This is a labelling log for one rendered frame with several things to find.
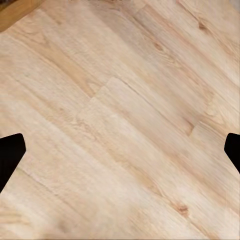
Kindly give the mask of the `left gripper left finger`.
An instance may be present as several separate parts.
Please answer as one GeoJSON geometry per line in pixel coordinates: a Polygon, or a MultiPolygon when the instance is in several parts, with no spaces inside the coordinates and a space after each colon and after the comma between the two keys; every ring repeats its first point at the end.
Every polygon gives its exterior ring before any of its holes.
{"type": "Polygon", "coordinates": [[[21,133],[0,138],[0,193],[26,152],[21,133]]]}

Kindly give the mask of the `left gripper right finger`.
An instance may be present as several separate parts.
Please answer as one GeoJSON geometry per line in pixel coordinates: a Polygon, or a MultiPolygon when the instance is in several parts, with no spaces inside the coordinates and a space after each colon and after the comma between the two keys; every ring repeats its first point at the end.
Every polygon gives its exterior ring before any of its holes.
{"type": "Polygon", "coordinates": [[[224,151],[235,165],[237,170],[240,173],[240,135],[235,133],[229,133],[225,146],[224,151]]]}

